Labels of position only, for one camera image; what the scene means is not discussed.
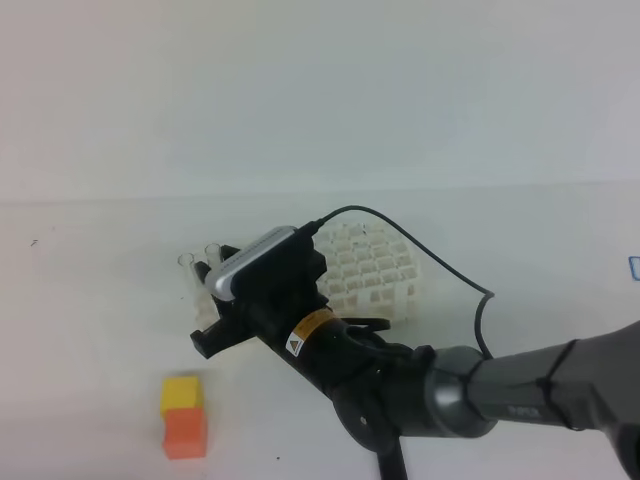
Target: yellow label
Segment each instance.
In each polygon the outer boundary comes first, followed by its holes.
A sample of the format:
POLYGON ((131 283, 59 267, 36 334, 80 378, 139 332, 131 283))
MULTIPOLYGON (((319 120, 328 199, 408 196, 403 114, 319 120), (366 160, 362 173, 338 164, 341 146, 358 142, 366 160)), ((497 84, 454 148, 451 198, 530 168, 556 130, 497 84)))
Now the yellow label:
POLYGON ((309 338, 309 335, 320 325, 334 318, 337 317, 327 308, 310 313, 300 320, 300 323, 293 329, 293 332, 291 332, 291 335, 289 335, 287 339, 286 349, 289 350, 294 357, 297 357, 300 354, 302 345, 304 345, 304 342, 309 338))

